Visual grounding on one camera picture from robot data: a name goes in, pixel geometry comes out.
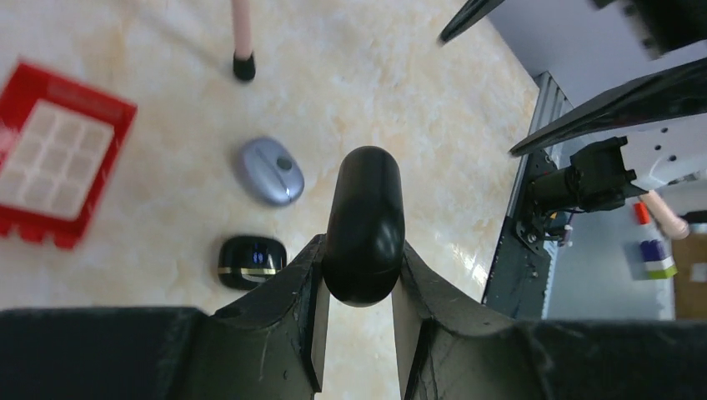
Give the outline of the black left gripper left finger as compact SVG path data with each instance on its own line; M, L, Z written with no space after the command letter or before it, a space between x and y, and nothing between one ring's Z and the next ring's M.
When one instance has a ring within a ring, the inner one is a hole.
M311 399L323 386L323 235L281 272L194 307L20 308L1 314L4 399Z

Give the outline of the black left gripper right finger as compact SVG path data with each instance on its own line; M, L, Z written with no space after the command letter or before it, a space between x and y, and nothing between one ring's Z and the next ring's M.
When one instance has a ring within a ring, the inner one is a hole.
M520 321L406 246L392 293L404 399L703 399L699 321Z

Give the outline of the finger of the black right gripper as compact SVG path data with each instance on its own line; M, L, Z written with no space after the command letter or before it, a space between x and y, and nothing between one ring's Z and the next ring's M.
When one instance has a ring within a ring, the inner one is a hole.
M468 0L441 31L438 44L444 46L451 42L503 2L504 0Z

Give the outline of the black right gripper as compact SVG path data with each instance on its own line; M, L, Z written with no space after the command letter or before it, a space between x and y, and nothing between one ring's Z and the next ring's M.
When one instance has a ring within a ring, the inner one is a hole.
M706 39L706 2L617 1L651 58ZM688 62L602 92L530 134L509 150L521 157L590 133L628 128L706 112L706 60Z

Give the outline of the black glossy earbud case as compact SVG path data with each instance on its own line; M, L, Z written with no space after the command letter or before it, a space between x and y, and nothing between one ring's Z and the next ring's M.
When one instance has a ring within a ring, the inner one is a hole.
M219 249L217 274L228 288L252 290L287 265L285 246L274 238L237 235Z

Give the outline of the black oval earbud case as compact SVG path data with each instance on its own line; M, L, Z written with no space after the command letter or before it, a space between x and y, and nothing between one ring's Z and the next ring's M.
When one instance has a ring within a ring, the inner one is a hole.
M399 166L380 147L354 149L342 161L323 250L323 278L340 302L379 303L403 266L404 202Z

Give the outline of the silver blue earbud charging case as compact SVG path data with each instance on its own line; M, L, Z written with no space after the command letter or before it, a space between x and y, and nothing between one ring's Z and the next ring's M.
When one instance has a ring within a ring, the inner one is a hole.
M256 137L238 150L243 183L260 201L285 207L303 194L303 172L288 149L273 137Z

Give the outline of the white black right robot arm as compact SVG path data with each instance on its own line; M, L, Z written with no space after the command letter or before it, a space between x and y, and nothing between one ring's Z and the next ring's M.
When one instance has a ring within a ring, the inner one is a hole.
M453 41L504 1L466 1L438 36ZM621 25L653 59L706 42L706 1L586 1L615 7ZM514 158L592 133L639 132L592 142L569 166L535 178L533 213L612 210L676 178L706 168L706 57L636 77L576 105L509 150Z

